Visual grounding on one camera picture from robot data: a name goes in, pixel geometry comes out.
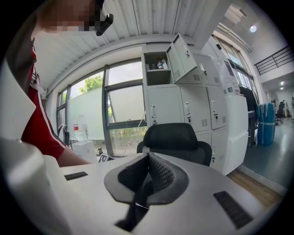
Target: corrugated ceiling panel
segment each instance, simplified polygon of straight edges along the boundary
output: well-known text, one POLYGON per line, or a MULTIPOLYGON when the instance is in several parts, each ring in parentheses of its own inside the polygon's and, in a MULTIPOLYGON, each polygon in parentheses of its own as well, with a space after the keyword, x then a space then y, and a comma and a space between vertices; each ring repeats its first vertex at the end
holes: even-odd
POLYGON ((119 16, 122 18, 122 23, 127 28, 127 36, 132 37, 139 35, 132 0, 116 0, 115 2, 119 9, 119 16))
POLYGON ((103 13, 114 15, 113 24, 97 37, 94 32, 38 35, 37 69, 47 88, 71 64, 111 42, 143 34, 177 34, 192 37, 205 0, 107 0, 103 13))
POLYGON ((177 13, 176 25, 174 27, 174 33, 180 33, 186 35, 186 30, 189 24, 197 24, 195 21, 191 21, 192 14, 196 11, 197 1, 195 0, 182 0, 180 1, 177 13))
POLYGON ((196 5, 194 7, 194 11, 192 13, 190 23, 186 29, 186 36, 193 37, 196 31, 196 28, 200 22, 202 17, 203 9, 205 7, 206 0, 197 0, 196 5))
POLYGON ((176 13, 179 5, 179 0, 168 0, 166 5, 164 33, 172 34, 175 25, 176 13))
POLYGON ((150 3, 151 0, 133 0, 140 35, 148 34, 150 3))

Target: locker door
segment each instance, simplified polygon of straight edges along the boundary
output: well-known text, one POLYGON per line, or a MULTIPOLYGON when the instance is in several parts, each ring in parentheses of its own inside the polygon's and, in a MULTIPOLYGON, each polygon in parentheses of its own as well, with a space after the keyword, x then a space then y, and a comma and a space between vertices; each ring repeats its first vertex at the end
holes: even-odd
POLYGON ((197 134, 196 137, 198 141, 203 141, 211 146, 211 133, 197 134))
POLYGON ((211 128, 226 126, 226 98, 222 87, 209 85, 207 93, 210 102, 211 128))
POLYGON ((177 34, 166 53, 170 61, 174 83, 197 68, 194 56, 180 34, 177 34))
POLYGON ((199 70, 201 71, 203 82, 207 85, 220 86, 221 79, 212 58, 201 54, 194 54, 194 58, 198 64, 199 70))
POLYGON ((222 172, 224 167, 227 141, 227 129, 214 131, 211 133, 212 158, 210 162, 210 167, 219 172, 222 172))
POLYGON ((185 122, 191 124, 194 132, 209 130, 210 109, 205 87, 195 84, 181 84, 185 122))
POLYGON ((179 80, 179 84, 203 84, 203 73, 200 68, 195 68, 179 80))
POLYGON ((180 101, 176 87, 148 89, 151 125, 180 123, 180 101))

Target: chair headrest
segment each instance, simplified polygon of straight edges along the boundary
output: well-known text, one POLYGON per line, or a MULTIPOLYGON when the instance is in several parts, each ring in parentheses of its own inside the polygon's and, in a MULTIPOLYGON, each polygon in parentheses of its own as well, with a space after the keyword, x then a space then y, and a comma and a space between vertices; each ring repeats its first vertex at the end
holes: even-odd
POLYGON ((166 123, 151 126, 144 136, 144 146, 157 149, 195 150, 197 137, 190 124, 166 123))

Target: ceiling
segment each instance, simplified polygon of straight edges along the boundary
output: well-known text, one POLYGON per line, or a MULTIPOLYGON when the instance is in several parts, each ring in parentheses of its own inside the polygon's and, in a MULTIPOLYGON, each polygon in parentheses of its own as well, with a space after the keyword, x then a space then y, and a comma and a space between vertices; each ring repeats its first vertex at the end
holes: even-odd
POLYGON ((236 7, 241 8, 247 17, 241 17, 239 21, 234 21, 233 19, 229 19, 229 17, 223 17, 221 23, 236 33, 250 47, 254 48, 255 43, 274 29, 278 32, 278 29, 268 15, 253 1, 233 0, 232 3, 236 7), (251 25, 257 27, 254 33, 250 32, 251 25))
POLYGON ((272 79, 268 82, 263 83, 263 85, 266 88, 268 88, 269 91, 280 90, 281 87, 284 87, 284 88, 294 87, 294 72, 272 79))
POLYGON ((114 22, 102 36, 97 37, 94 32, 41 32, 36 37, 36 68, 41 85, 44 88, 50 87, 74 63, 119 40, 177 33, 195 39, 195 35, 199 34, 196 30, 203 30, 203 26, 212 18, 216 2, 224 5, 231 1, 106 0, 103 13, 112 13, 114 22))

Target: tree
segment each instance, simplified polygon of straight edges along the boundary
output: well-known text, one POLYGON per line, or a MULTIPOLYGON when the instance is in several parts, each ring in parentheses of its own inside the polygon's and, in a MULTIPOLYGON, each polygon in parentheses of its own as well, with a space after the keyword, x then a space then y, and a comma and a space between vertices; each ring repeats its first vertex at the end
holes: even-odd
POLYGON ((62 104, 65 103, 65 100, 66 100, 66 93, 63 93, 63 94, 62 94, 62 104))
POLYGON ((102 87, 102 82, 103 82, 103 77, 101 77, 100 75, 92 77, 92 78, 87 78, 85 80, 84 87, 81 87, 79 90, 84 94, 91 90, 102 87))

